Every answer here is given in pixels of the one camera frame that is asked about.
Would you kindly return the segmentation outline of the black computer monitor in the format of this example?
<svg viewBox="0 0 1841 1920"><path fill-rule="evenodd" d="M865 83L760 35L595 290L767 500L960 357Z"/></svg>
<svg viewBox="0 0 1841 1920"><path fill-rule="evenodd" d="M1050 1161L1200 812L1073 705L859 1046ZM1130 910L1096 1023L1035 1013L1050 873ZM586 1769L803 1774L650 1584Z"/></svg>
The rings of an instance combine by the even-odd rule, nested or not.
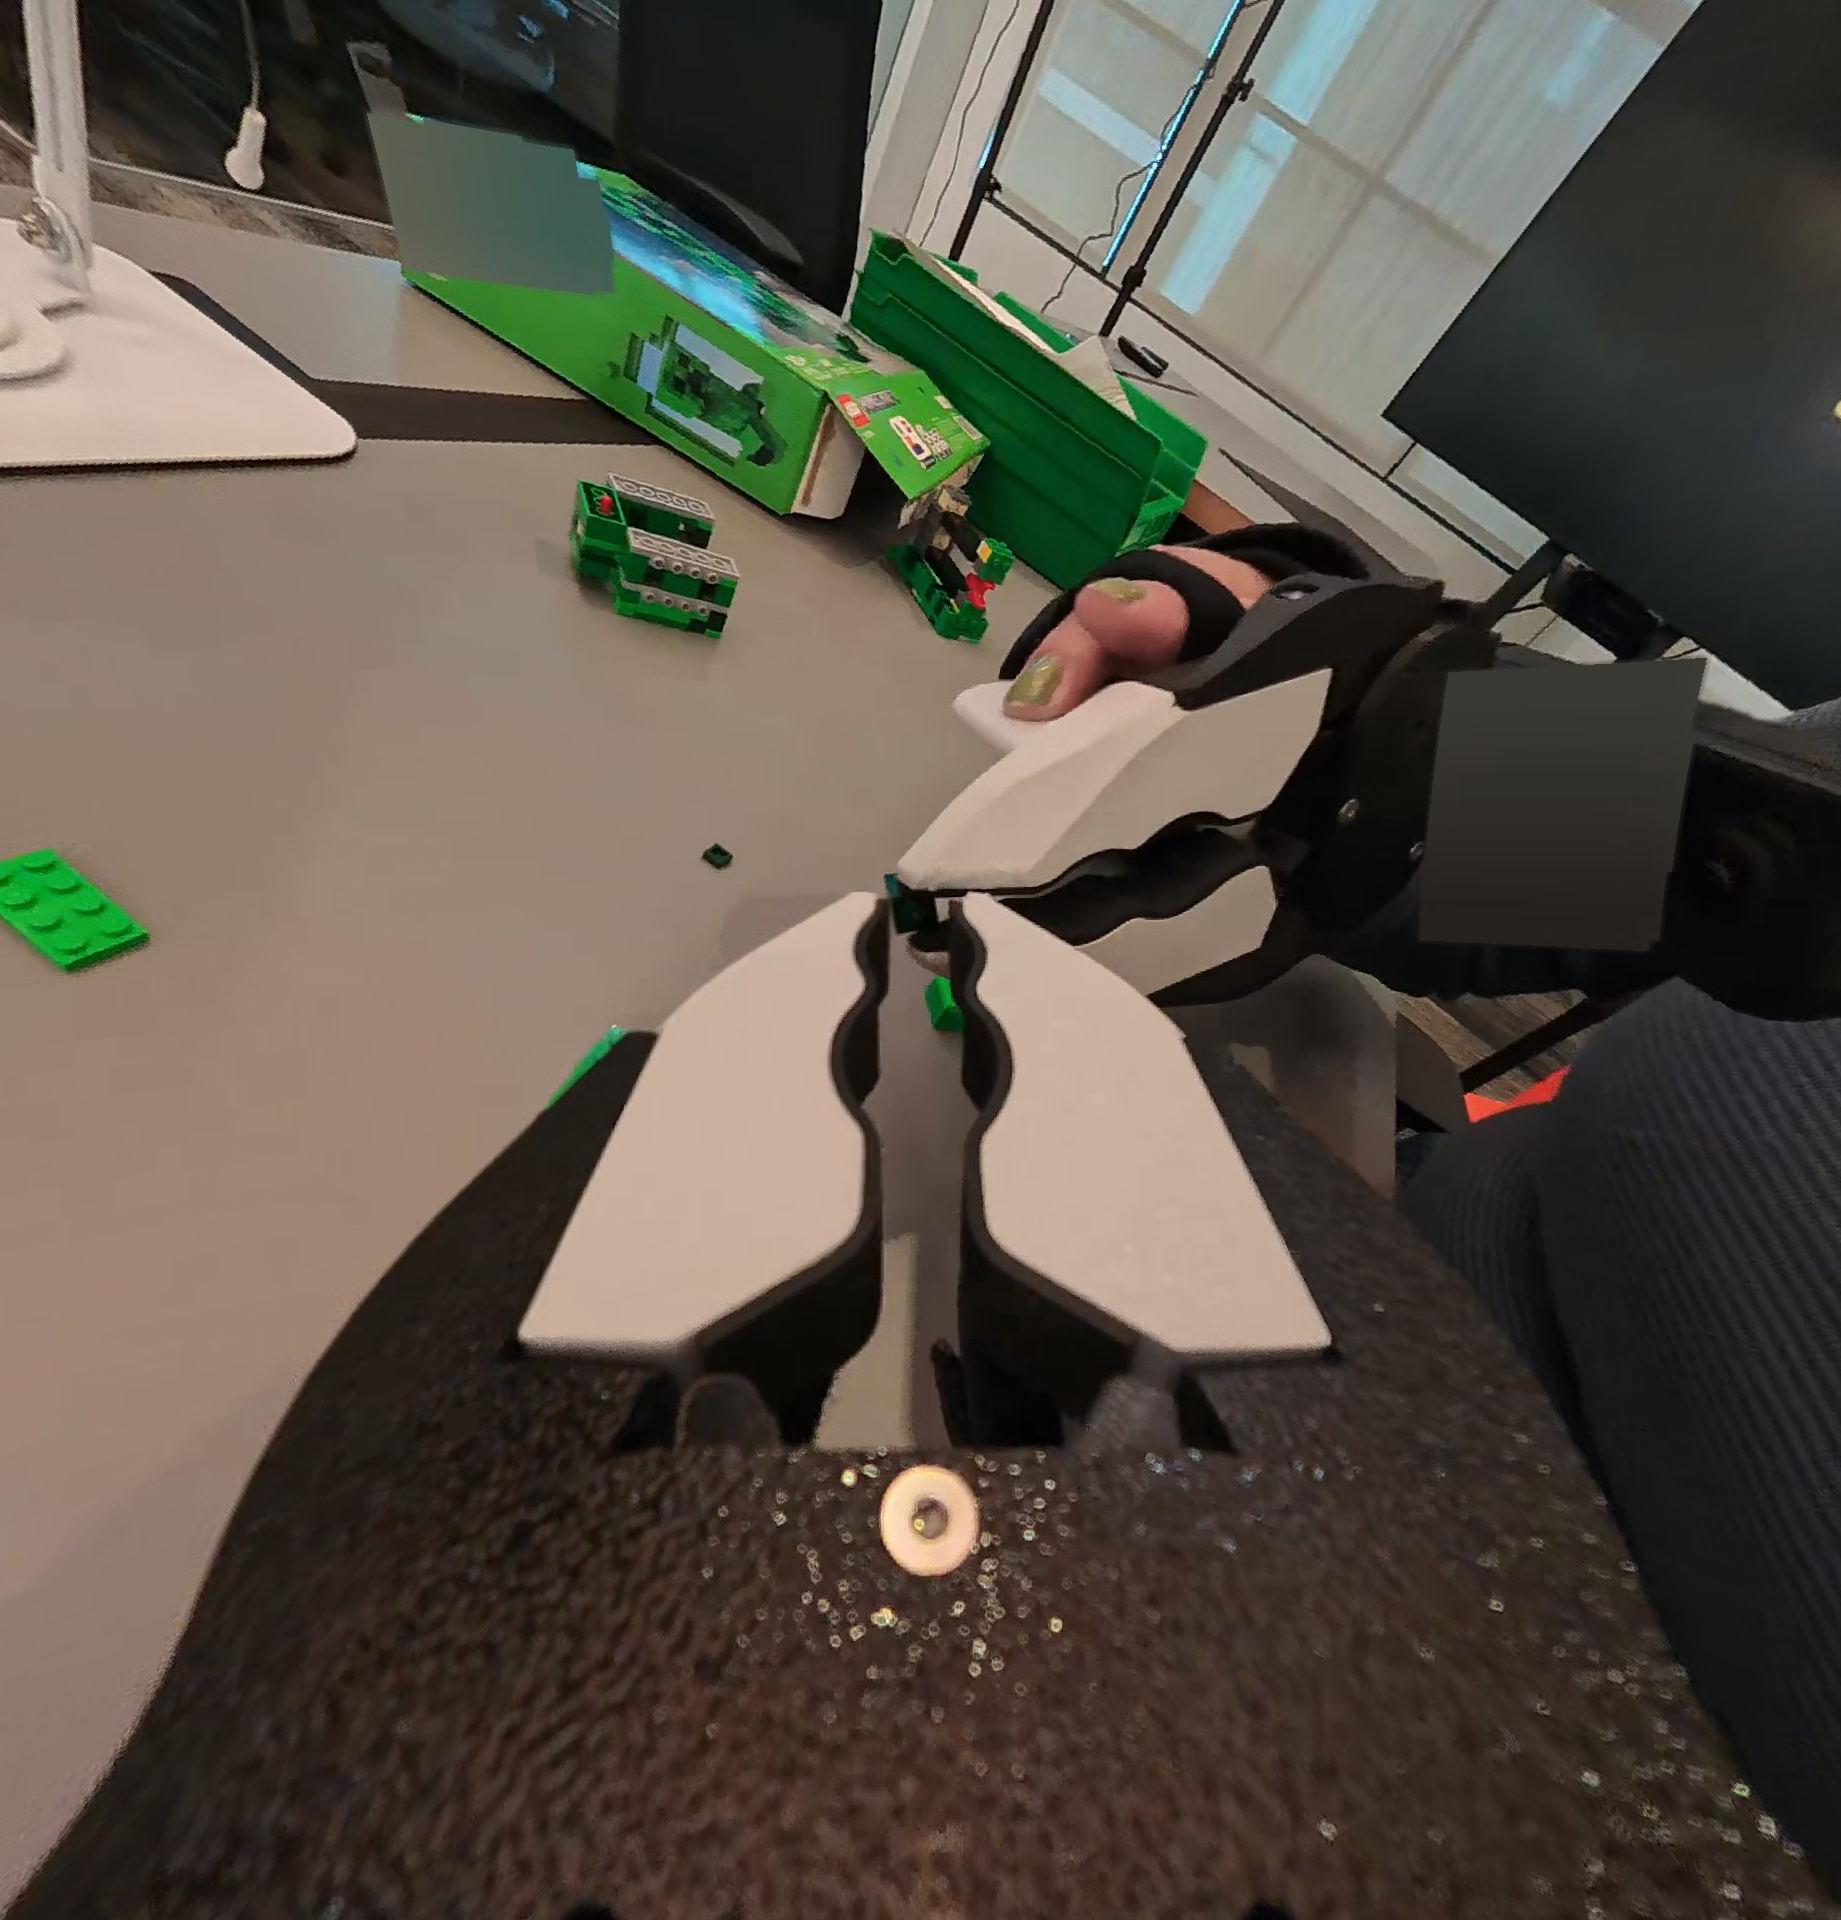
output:
<svg viewBox="0 0 1841 1920"><path fill-rule="evenodd" d="M879 1L620 6L621 166L825 306L859 241Z"/></svg>

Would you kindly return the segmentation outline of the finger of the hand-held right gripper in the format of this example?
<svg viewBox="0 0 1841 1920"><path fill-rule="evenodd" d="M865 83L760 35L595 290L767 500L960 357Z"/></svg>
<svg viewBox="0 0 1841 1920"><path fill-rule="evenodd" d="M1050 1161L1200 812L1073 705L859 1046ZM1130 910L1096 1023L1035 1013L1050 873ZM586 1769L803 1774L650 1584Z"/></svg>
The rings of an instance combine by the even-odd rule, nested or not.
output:
<svg viewBox="0 0 1841 1920"><path fill-rule="evenodd" d="M1316 669L1208 706L1118 680L1040 721L1005 711L1009 683L962 689L954 713L997 759L894 873L915 895L1031 899L1105 875L1105 854L1133 854L1182 822L1249 821L1314 745L1332 679Z"/></svg>
<svg viewBox="0 0 1841 1920"><path fill-rule="evenodd" d="M1280 888L1253 861L1231 873L1080 875L1040 899L1044 929L1151 999L1257 950Z"/></svg>

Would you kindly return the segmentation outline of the green build with grey beams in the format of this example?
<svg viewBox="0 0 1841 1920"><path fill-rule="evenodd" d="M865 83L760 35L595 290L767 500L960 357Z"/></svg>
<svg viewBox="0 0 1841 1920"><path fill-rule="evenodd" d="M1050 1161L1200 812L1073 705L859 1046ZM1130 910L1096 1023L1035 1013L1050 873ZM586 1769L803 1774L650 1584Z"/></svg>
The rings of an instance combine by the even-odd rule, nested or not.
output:
<svg viewBox="0 0 1841 1920"><path fill-rule="evenodd" d="M722 636L736 560L713 550L715 515L686 493L608 473L579 481L568 527L571 569L617 612L696 636Z"/></svg>

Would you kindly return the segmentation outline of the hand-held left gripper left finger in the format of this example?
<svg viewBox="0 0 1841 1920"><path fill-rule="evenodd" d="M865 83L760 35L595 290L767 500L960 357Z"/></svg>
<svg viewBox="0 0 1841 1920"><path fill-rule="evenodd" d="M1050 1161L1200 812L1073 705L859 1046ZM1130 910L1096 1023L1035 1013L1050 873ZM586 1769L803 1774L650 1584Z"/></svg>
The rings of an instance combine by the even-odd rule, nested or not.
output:
<svg viewBox="0 0 1841 1920"><path fill-rule="evenodd" d="M642 1050L518 1322L525 1351L826 1380L875 1330L882 899L728 964Z"/></svg>

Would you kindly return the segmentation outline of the green cardboard box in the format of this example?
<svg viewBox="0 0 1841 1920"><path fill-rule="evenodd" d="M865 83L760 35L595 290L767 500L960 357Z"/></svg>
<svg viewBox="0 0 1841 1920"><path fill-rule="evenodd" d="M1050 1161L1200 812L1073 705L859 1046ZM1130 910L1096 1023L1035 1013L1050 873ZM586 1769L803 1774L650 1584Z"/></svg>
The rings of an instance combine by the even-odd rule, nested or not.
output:
<svg viewBox="0 0 1841 1920"><path fill-rule="evenodd" d="M863 459L922 500L987 453L934 376L642 181L359 85L407 285L758 506L835 519Z"/></svg>

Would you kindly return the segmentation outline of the grey desk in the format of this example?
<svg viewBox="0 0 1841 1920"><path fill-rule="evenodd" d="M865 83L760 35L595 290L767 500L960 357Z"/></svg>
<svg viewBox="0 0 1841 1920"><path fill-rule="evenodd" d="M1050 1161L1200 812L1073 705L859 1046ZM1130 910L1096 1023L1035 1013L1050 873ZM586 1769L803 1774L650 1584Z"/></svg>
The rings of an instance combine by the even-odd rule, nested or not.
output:
<svg viewBox="0 0 1841 1920"><path fill-rule="evenodd" d="M507 1349L663 1013L955 780L955 675L775 538L750 636L549 560L571 447L0 481L0 1915L1411 1915L1309 1471L642 1438ZM727 872L701 852L719 842Z"/></svg>

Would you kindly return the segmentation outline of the green two-by-four brick plate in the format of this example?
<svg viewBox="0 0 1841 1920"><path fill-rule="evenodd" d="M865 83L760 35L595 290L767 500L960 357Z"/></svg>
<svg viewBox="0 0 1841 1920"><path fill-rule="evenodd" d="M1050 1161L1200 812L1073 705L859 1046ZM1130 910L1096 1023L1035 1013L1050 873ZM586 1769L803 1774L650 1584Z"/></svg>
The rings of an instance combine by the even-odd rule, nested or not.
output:
<svg viewBox="0 0 1841 1920"><path fill-rule="evenodd" d="M0 859L0 923L61 972L146 946L149 931L56 848Z"/></svg>

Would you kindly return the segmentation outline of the white stand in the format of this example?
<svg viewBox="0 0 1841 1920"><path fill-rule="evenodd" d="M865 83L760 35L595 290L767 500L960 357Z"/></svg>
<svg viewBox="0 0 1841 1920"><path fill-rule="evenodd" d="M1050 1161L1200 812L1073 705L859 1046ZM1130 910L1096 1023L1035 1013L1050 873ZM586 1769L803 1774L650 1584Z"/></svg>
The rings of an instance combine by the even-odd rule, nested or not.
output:
<svg viewBox="0 0 1841 1920"><path fill-rule="evenodd" d="M30 199L0 218L0 383L61 370L59 315L90 303L90 137L74 1L22 6L33 151Z"/></svg>

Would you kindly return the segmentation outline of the green plastic bin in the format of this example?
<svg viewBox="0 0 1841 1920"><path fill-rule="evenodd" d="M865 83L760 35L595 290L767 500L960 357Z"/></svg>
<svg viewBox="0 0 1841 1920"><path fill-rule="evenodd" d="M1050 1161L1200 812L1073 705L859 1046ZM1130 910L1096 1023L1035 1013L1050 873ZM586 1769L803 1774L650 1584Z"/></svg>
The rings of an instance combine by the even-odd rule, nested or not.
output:
<svg viewBox="0 0 1841 1920"><path fill-rule="evenodd" d="M987 436L971 479L973 520L1047 583L1073 586L1170 535L1207 436L1151 393L1151 435L1086 392L1055 354L1076 345L971 269L875 230L851 320L928 373Z"/></svg>

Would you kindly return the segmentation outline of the large black screen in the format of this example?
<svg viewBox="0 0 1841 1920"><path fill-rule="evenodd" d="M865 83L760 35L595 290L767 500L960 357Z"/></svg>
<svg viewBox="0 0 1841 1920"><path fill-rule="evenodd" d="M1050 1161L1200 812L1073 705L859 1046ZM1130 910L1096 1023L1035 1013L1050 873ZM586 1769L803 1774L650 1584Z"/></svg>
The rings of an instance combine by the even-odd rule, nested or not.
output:
<svg viewBox="0 0 1841 1920"><path fill-rule="evenodd" d="M1705 1L1384 415L1787 706L1841 695L1841 1Z"/></svg>

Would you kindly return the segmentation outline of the person's right hand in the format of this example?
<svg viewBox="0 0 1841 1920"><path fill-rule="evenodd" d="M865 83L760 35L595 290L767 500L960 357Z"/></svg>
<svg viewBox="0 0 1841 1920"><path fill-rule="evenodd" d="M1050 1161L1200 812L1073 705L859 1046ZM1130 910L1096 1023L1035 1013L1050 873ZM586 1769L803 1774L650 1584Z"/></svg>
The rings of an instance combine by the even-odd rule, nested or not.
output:
<svg viewBox="0 0 1841 1920"><path fill-rule="evenodd" d="M1002 715L1061 718L1101 688L1213 650L1245 610L1288 579L1205 544L1161 544L1061 595L1029 624L1002 664Z"/></svg>

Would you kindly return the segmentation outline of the black tripod stand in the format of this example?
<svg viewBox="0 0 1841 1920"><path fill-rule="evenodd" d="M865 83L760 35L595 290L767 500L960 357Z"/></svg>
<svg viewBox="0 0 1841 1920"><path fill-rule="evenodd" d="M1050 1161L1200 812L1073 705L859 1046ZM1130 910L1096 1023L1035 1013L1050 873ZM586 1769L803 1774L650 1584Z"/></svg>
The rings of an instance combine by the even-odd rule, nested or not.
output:
<svg viewBox="0 0 1841 1920"><path fill-rule="evenodd" d="M1213 143L1223 130L1223 121L1237 107L1240 107L1249 98L1253 87L1253 64L1260 58L1261 46L1276 25L1283 8L1286 1L1240 3L1231 14L1230 25L1223 30L1222 42L1214 49L1219 54L1219 60L1210 61L1208 74L1208 78L1222 78L1223 83L1216 95L1213 95L1210 105L1195 105L1193 148L1176 154L1171 151L1176 140L1171 140L1161 154L1161 158L1165 161L1165 165L1161 166L1161 184L1167 189L1167 195L1155 205L1140 205L1140 245L1132 261L1115 278L1115 299L1100 320L1100 338L1103 345L1111 342L1111 338L1118 334L1123 316L1137 299L1137 294L1144 289L1155 252L1160 250L1167 227L1171 227L1171 218L1181 210L1201 161L1210 154Z"/></svg>
<svg viewBox="0 0 1841 1920"><path fill-rule="evenodd" d="M973 238L973 227L977 224L982 207L990 204L998 192L998 162L1026 95L1029 78L1033 77L1041 58L1057 8L1058 1L1040 1L1033 12L1029 33L1021 40L1019 58L1005 85L997 121L987 135L980 166L973 175L968 201L955 222L954 241L940 252L946 261L957 264L965 256L965 248Z"/></svg>

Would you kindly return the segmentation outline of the black screen stand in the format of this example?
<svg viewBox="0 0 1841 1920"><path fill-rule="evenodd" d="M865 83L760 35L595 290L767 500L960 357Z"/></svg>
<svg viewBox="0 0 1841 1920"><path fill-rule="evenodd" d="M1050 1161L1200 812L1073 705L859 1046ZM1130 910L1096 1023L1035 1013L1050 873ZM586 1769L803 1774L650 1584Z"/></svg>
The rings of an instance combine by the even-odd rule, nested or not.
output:
<svg viewBox="0 0 1841 1920"><path fill-rule="evenodd" d="M1550 612L1599 642L1613 660L1663 660L1689 636L1558 539L1544 539L1482 602L1479 617L1498 627L1516 612Z"/></svg>

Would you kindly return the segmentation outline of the person's dark ribbed clothing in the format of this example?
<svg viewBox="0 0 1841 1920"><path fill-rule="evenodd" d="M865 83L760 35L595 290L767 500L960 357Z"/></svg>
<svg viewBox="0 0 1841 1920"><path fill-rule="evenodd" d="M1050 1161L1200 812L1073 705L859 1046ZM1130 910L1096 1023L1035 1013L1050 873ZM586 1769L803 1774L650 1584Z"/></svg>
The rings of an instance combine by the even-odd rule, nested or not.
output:
<svg viewBox="0 0 1841 1920"><path fill-rule="evenodd" d="M1708 1714L1841 1902L1841 1019L1670 980L1396 1203L1541 1380Z"/></svg>

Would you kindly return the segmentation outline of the green brick build with figure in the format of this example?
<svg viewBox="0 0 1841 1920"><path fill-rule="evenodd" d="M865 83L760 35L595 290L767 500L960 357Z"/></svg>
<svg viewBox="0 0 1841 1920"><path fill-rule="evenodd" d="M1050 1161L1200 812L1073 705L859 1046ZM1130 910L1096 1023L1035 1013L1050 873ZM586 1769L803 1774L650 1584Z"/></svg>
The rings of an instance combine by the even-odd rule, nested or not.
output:
<svg viewBox="0 0 1841 1920"><path fill-rule="evenodd" d="M940 484L909 504L884 560L936 636L980 642L987 598L1013 567L1013 550L973 522L973 497Z"/></svg>

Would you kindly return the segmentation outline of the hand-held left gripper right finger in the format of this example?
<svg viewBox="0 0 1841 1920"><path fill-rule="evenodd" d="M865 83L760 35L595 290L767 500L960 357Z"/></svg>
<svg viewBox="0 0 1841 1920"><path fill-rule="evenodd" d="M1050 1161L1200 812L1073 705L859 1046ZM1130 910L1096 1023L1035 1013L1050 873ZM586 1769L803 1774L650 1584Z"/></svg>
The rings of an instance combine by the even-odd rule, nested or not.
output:
<svg viewBox="0 0 1841 1920"><path fill-rule="evenodd" d="M950 912L973 1105L960 1332L1024 1383L1174 1383L1332 1335L1182 1032L1001 899Z"/></svg>

